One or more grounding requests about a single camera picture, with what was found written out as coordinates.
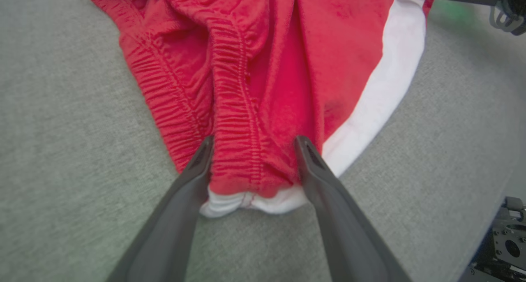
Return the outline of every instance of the round hole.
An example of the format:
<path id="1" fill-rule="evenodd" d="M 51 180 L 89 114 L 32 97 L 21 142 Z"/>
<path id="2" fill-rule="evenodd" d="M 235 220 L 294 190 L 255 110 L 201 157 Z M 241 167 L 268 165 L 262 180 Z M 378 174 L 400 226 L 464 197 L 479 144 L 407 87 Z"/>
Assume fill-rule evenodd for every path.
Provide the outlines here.
<path id="1" fill-rule="evenodd" d="M 521 255 L 521 250 L 519 250 L 517 244 L 511 240 L 506 241 L 506 250 L 513 257 L 519 257 Z"/>

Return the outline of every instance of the clothing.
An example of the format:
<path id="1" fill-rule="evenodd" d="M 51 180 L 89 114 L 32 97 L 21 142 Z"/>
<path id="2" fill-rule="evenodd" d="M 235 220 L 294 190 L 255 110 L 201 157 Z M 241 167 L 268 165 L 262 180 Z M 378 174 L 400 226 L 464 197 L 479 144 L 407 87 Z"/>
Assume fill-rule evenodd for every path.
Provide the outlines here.
<path id="1" fill-rule="evenodd" d="M 343 172 L 396 108 L 423 51 L 424 0 L 92 1 L 120 29 L 177 170 L 214 135 L 208 216 L 305 203 L 295 136 Z M 393 16 L 406 25 L 388 29 Z"/>

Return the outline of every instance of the gray table surface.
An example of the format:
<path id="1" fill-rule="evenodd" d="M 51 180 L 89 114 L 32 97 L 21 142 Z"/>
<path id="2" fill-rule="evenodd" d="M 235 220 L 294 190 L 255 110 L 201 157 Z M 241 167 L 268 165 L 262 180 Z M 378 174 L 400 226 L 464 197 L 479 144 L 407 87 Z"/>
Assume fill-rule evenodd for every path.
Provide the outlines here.
<path id="1" fill-rule="evenodd" d="M 103 281 L 173 164 L 102 11 L 0 11 L 0 280 Z M 409 92 L 341 178 L 415 281 L 460 276 L 524 149 L 526 35 L 487 11 L 435 5 Z M 198 222 L 187 281 L 329 280 L 310 206 Z"/>

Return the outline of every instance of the white trim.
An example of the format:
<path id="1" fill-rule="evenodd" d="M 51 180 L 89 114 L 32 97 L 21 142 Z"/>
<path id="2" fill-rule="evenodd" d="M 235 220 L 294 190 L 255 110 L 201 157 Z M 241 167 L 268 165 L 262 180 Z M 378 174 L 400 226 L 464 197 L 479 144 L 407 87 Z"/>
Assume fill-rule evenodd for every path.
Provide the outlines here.
<path id="1" fill-rule="evenodd" d="M 322 157 L 336 176 L 360 156 L 406 94 L 424 49 L 424 1 L 394 0 L 391 5 L 383 31 L 382 59 L 351 116 L 323 144 Z M 208 191 L 209 200 L 201 207 L 207 217 L 220 217 L 238 207 L 286 213 L 308 202 L 300 186 L 280 190 L 270 199 L 251 192 L 223 196 Z"/>

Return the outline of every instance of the white stripe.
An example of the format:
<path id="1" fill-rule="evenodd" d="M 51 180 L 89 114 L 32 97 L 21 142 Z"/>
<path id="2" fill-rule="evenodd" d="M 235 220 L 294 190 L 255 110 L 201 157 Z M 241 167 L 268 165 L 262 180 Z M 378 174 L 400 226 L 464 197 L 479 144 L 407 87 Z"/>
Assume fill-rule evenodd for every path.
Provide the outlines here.
<path id="1" fill-rule="evenodd" d="M 394 0 L 383 30 L 382 59 L 351 116 L 323 144 L 322 157 L 336 176 L 360 156 L 406 94 L 424 49 L 424 1 Z M 308 202 L 300 186 L 280 190 L 270 199 L 251 192 L 222 196 L 209 190 L 209 195 L 201 207 L 207 217 L 220 217 L 238 207 L 286 213 Z"/>

